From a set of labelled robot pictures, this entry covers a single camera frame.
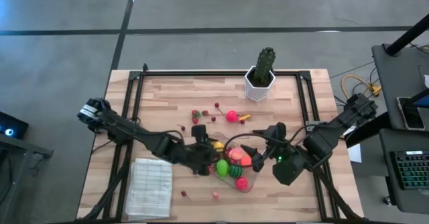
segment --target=watermelon toy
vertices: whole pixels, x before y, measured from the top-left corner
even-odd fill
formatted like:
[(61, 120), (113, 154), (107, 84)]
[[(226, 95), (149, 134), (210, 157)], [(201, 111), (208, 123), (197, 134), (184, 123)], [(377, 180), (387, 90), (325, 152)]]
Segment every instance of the watermelon toy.
[(229, 168), (229, 175), (233, 178), (238, 178), (242, 175), (243, 169), (239, 166), (231, 166)]
[(216, 164), (216, 171), (221, 177), (225, 177), (228, 174), (229, 165), (226, 160), (219, 160)]

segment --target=yellow cable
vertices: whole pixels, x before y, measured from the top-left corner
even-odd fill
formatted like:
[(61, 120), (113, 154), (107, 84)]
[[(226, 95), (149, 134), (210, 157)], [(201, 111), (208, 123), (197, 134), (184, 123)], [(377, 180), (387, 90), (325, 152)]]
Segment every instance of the yellow cable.
[(346, 99), (349, 99), (349, 96), (348, 96), (348, 94), (347, 94), (347, 92), (346, 92), (346, 88), (345, 88), (345, 86), (344, 86), (345, 80), (346, 80), (347, 78), (354, 78), (354, 79), (356, 79), (356, 80), (360, 81), (361, 83), (363, 83), (363, 84), (367, 85), (367, 88), (370, 88), (369, 84), (368, 84), (368, 83), (366, 83), (364, 80), (362, 80), (362, 78), (360, 78), (360, 77), (358, 77), (358, 76), (355, 76), (355, 75), (346, 75), (346, 76), (344, 76), (344, 77), (343, 77), (343, 79), (341, 80), (341, 89), (343, 90), (343, 93), (344, 93), (344, 96), (346, 96)]

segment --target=table leg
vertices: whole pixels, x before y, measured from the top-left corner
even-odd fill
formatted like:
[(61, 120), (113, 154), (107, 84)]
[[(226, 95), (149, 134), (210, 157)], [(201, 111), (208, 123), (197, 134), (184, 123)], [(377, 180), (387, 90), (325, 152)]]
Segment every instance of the table leg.
[(378, 134), (383, 128), (391, 128), (389, 114), (387, 112), (376, 117), (372, 121), (362, 125), (350, 134), (345, 136), (347, 147), (352, 147), (361, 143), (363, 140)]

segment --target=keyboard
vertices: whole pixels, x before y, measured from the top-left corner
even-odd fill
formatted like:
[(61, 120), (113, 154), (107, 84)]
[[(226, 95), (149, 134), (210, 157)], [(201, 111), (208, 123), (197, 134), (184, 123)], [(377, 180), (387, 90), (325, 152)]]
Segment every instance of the keyboard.
[(403, 190), (429, 188), (429, 151), (396, 151), (390, 154)]

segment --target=cactus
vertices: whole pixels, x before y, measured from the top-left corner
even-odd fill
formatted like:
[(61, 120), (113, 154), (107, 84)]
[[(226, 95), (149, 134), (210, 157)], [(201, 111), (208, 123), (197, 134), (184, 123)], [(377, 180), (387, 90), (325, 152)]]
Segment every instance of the cactus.
[(269, 70), (271, 70), (275, 60), (275, 52), (271, 47), (262, 49), (257, 59), (255, 73), (253, 74), (252, 83), (254, 85), (265, 86), (269, 85)]

